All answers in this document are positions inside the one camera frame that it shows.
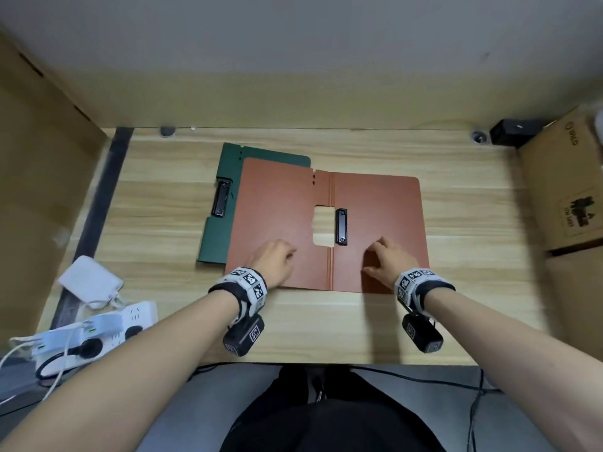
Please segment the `person's left hand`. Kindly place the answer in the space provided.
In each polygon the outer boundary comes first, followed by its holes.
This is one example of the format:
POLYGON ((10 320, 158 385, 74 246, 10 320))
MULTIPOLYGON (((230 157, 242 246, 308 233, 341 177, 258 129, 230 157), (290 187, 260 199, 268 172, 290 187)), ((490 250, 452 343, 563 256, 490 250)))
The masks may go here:
POLYGON ((256 249, 245 263, 259 273, 265 281, 268 290, 281 286, 289 278, 279 278, 277 273, 277 242, 286 242, 282 239, 270 240, 256 249))

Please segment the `cardboard side panel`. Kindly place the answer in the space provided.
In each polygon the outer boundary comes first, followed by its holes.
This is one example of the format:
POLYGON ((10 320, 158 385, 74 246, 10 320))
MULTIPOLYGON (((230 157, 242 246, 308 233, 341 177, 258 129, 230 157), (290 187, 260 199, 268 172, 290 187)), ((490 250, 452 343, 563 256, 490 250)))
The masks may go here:
POLYGON ((0 30, 0 349, 34 334, 106 142, 0 30))

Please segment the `black box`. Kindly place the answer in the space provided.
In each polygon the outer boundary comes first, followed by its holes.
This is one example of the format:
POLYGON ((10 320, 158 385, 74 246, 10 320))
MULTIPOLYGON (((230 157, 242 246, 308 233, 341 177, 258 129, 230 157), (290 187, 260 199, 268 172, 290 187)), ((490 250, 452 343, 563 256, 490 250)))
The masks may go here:
POLYGON ((521 148, 551 121, 546 119, 502 119, 489 130, 493 145, 521 148))

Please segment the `large black plug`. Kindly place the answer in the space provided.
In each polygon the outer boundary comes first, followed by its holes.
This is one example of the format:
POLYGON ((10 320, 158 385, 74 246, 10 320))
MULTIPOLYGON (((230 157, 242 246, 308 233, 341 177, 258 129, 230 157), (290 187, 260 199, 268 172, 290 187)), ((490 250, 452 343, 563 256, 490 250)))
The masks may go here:
POLYGON ((103 342, 99 338, 85 340, 77 349, 79 358, 89 360, 98 357, 103 349, 103 342))

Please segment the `black clip of green folder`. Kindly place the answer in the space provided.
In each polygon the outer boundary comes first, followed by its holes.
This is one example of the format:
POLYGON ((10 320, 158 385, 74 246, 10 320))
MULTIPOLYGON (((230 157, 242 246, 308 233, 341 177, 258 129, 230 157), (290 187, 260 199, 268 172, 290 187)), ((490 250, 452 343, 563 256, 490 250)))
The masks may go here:
POLYGON ((223 218, 227 211, 227 203, 230 197, 232 181, 229 179, 218 179, 216 182, 215 196, 212 204, 211 216, 223 218))

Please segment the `plain cardboard box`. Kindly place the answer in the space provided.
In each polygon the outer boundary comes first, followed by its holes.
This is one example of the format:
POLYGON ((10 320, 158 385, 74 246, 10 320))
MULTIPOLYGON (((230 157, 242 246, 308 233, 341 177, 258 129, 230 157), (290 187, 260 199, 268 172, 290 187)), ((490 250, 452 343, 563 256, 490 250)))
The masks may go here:
POLYGON ((603 362, 603 246, 546 260, 567 342, 603 362))

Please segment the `black metal rail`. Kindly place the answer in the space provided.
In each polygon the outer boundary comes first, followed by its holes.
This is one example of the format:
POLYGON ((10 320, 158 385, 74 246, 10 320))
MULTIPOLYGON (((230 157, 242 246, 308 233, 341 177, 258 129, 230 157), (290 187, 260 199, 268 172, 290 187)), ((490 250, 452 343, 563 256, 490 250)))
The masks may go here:
MULTIPOLYGON (((95 256, 133 133, 132 127, 120 126, 115 129, 109 149, 100 160, 100 175, 91 183, 92 200, 84 213, 83 227, 68 266, 81 256, 95 256)), ((49 328, 55 329, 75 322, 79 309, 79 300, 63 288, 49 328)))

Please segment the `person's right hand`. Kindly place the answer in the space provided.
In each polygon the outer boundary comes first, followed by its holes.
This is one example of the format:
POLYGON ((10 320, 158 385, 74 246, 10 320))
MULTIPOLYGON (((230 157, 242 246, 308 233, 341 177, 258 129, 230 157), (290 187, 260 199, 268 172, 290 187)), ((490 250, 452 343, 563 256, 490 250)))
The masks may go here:
POLYGON ((368 247, 367 255, 376 256, 378 265, 371 266, 381 267, 383 271, 382 280, 378 281, 391 290, 394 289, 396 279, 401 273, 420 267, 415 257, 392 238, 385 236, 382 236, 368 247))

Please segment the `printed cardboard box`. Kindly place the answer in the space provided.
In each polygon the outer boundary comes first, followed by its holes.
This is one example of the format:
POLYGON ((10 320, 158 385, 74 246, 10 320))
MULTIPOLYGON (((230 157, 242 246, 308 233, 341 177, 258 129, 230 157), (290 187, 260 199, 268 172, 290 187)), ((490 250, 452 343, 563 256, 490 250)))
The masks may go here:
POLYGON ((603 146, 593 119, 576 108, 518 150, 548 251, 603 240, 603 146))

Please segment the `marker-printed left wristband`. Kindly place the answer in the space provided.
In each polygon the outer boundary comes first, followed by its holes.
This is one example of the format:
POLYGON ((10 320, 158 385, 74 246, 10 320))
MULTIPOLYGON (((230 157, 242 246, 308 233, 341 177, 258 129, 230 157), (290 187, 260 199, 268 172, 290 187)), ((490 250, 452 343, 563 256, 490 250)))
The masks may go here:
POLYGON ((230 326, 240 321, 252 318, 265 305, 268 288, 263 276, 258 271, 249 267, 237 267, 235 270, 220 278, 209 288, 208 293, 216 290, 225 290, 234 296, 239 305, 239 312, 230 326))

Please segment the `green folder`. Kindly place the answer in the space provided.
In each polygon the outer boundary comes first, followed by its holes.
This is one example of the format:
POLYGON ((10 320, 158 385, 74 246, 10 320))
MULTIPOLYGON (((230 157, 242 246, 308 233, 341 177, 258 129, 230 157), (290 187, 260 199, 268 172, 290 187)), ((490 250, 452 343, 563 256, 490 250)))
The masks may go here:
POLYGON ((224 143, 216 173, 216 182, 218 179, 232 181, 230 197, 223 218, 216 218, 210 214, 206 220, 197 256, 197 262, 199 263, 225 265, 227 262, 243 162, 247 158, 302 167, 311 166, 311 159, 307 156, 224 143))

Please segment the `brown folder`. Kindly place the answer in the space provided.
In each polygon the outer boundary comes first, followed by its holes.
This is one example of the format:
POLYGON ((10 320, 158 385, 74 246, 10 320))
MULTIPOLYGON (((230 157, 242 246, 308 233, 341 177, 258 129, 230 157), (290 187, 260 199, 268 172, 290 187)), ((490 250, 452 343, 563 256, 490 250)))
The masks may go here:
POLYGON ((420 183, 411 176, 313 170, 262 159, 245 159, 225 264, 241 267, 262 243, 282 239, 294 253, 288 288, 386 294, 361 270, 376 262, 368 247, 382 236, 400 243, 429 268, 420 183), (313 242, 316 206, 347 210, 347 242, 313 242))

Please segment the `marker-printed right wristband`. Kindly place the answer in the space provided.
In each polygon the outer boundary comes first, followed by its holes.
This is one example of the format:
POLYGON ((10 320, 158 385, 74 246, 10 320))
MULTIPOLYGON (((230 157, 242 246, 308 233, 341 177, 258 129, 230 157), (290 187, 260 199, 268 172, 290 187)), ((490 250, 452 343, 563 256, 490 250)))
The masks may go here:
POLYGON ((426 295, 435 288, 456 288, 441 276, 428 269, 414 268, 401 273, 394 284, 394 295, 399 303, 412 315, 434 318, 425 311, 426 295))

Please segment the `person's left forearm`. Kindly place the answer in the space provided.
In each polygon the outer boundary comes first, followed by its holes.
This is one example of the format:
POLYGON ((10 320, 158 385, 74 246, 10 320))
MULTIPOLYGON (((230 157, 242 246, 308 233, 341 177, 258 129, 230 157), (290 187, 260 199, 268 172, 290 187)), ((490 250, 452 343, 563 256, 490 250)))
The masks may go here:
POLYGON ((0 452, 133 452, 237 317, 217 290, 119 345, 40 403, 0 452))

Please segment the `person's right forearm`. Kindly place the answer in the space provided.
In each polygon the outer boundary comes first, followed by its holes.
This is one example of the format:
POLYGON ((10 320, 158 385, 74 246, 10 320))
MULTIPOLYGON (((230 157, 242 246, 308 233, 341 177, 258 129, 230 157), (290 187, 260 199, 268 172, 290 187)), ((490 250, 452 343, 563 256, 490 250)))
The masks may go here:
POLYGON ((449 288, 424 311, 564 452, 603 452, 603 362, 449 288))

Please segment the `person's black clothing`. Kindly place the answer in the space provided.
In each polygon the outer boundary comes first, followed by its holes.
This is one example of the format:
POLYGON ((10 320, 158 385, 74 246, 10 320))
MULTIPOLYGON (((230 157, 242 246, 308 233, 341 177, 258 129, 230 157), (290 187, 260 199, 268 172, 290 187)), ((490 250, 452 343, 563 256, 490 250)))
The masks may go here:
POLYGON ((285 364, 235 420, 220 452, 446 452, 413 411, 344 366, 328 366, 320 401, 285 364))

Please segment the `white power bank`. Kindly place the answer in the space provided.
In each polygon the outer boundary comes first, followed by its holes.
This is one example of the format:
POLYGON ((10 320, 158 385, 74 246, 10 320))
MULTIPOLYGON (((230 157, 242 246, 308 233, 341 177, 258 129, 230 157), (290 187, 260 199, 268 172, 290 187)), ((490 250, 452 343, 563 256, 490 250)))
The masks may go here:
POLYGON ((57 282, 90 310, 125 307, 119 296, 124 281, 92 257, 79 256, 57 282))

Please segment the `marker-printed wristband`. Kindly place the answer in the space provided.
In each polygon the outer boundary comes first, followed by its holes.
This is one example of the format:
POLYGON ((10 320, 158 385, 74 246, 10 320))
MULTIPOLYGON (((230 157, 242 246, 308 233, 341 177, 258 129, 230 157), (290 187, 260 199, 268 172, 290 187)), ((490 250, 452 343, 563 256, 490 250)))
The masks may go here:
POLYGON ((441 276, 428 269, 414 268, 401 273, 394 284, 394 295, 399 303, 412 315, 434 318, 425 311, 426 295, 435 288, 456 288, 441 276))
POLYGON ((240 321, 252 318, 265 305, 268 288, 263 276, 258 271, 249 267, 237 267, 235 270, 220 278, 209 288, 208 293, 216 290, 225 290, 234 296, 239 305, 239 312, 230 326, 240 321))

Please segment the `white power strip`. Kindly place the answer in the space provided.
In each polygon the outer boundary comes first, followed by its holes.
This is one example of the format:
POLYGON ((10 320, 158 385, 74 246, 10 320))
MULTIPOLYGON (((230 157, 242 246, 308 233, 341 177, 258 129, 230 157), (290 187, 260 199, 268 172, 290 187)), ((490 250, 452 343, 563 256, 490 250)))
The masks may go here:
POLYGON ((119 311, 91 316, 81 322, 62 326, 34 336, 31 356, 35 363, 35 377, 50 380, 60 370, 68 372, 90 364, 105 356, 125 342, 124 333, 129 326, 147 328, 155 325, 159 317, 155 302, 144 301, 126 306, 119 311), (88 339, 99 338, 103 342, 98 357, 85 360, 76 355, 78 347, 88 339))

